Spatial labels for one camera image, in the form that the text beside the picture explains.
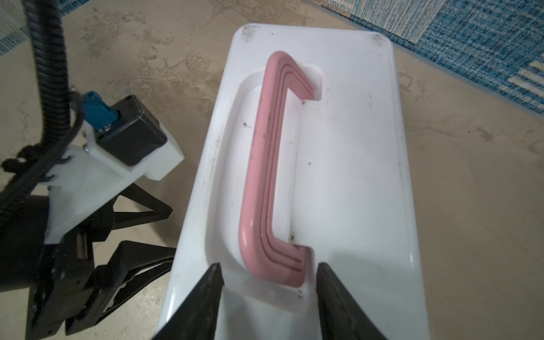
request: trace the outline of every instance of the pink handle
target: pink handle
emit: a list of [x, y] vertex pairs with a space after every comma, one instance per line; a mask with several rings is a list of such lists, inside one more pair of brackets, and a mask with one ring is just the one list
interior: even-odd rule
[[285, 52], [270, 56], [245, 179], [238, 240], [248, 270], [264, 280], [299, 287], [304, 282], [306, 249], [279, 240], [272, 231], [274, 189], [287, 89], [313, 100], [315, 86]]

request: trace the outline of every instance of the black cable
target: black cable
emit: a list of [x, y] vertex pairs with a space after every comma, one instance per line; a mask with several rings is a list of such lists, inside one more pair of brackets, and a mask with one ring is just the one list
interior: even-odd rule
[[53, 145], [45, 155], [37, 159], [27, 171], [13, 177], [0, 193], [0, 233], [2, 232], [3, 227], [9, 222], [13, 213], [18, 209], [20, 203], [23, 202], [36, 187], [36, 184], [47, 180], [45, 178], [47, 172], [55, 164], [67, 161], [61, 159], [61, 157], [64, 154], [66, 147], [77, 136], [84, 120], [81, 95], [77, 92], [73, 92], [72, 97], [73, 108], [76, 111], [76, 121], [68, 130], [68, 133]]
[[27, 25], [36, 62], [45, 153], [70, 129], [70, 91], [57, 0], [26, 0]]
[[[18, 159], [7, 159], [2, 168], [15, 176], [0, 193], [0, 232], [13, 213], [54, 164], [62, 162], [66, 147], [83, 123], [81, 96], [71, 96], [58, 0], [26, 0], [27, 25], [34, 51], [38, 91], [43, 117], [40, 144], [25, 146]], [[76, 122], [70, 128], [70, 102], [74, 101]]]

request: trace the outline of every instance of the blue connector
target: blue connector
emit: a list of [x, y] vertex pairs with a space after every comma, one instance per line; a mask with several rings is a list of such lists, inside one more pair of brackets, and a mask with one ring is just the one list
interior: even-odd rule
[[117, 112], [107, 106], [94, 91], [83, 95], [83, 113], [85, 120], [97, 131], [107, 130], [119, 118]]

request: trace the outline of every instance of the black metal bracket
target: black metal bracket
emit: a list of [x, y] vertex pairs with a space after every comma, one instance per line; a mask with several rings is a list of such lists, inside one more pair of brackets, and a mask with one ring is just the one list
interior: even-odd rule
[[169, 272], [175, 253], [176, 248], [121, 242], [108, 264], [96, 267], [91, 297], [81, 313], [66, 320], [66, 335], [93, 327], [150, 282]]
[[111, 230], [166, 219], [172, 212], [136, 184], [119, 195], [153, 211], [114, 212], [116, 196], [64, 235], [59, 244], [42, 248], [37, 278], [29, 283], [27, 340], [57, 333], [64, 321], [67, 335], [93, 327], [170, 271], [176, 248], [131, 241], [122, 241], [108, 264], [95, 268], [93, 242], [105, 241]]

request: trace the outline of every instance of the white plastic panel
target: white plastic panel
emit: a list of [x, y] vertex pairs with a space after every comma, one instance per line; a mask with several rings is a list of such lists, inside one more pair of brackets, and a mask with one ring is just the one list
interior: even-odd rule
[[[301, 288], [253, 277], [238, 248], [252, 120], [264, 66], [275, 51], [290, 54], [320, 93], [319, 100], [303, 104], [288, 96], [276, 182], [274, 231], [312, 249]], [[159, 328], [213, 262], [221, 263], [225, 279], [217, 339], [319, 338], [319, 262], [333, 268], [389, 340], [429, 339], [394, 52], [387, 38], [264, 24], [237, 31]]]
[[96, 144], [93, 128], [83, 123], [87, 136], [87, 152], [70, 145], [58, 164], [47, 173], [53, 179], [49, 188], [49, 218], [45, 236], [46, 244], [59, 243], [70, 231], [94, 211], [141, 176], [159, 181], [184, 158], [172, 135], [161, 125], [166, 143], [145, 156], [135, 166], [127, 166]]

